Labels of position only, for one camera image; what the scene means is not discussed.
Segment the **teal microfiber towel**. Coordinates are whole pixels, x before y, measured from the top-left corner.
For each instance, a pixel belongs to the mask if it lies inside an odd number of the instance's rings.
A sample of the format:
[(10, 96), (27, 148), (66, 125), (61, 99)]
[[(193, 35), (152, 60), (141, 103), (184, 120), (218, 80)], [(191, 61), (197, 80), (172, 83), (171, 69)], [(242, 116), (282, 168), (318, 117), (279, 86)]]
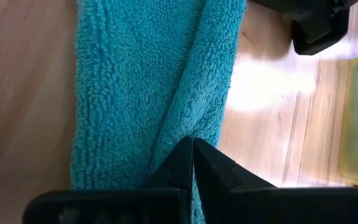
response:
[(219, 142), (246, 0), (76, 0), (75, 190), (133, 189)]

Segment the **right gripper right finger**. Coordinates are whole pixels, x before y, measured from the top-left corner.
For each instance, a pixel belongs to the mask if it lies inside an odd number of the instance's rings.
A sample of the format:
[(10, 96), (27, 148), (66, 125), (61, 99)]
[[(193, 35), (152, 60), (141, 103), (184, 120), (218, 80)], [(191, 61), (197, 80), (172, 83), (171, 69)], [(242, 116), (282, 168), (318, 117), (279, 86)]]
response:
[(358, 187), (278, 188), (196, 138), (206, 224), (358, 224)]

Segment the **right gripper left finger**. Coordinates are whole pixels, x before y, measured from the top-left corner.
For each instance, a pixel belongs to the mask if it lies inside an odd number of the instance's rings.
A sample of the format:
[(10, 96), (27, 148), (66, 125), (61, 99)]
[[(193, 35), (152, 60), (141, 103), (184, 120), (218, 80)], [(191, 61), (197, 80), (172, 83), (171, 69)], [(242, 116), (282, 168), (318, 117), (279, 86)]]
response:
[(190, 224), (193, 140), (185, 137), (136, 189), (57, 190), (34, 198), (22, 224)]

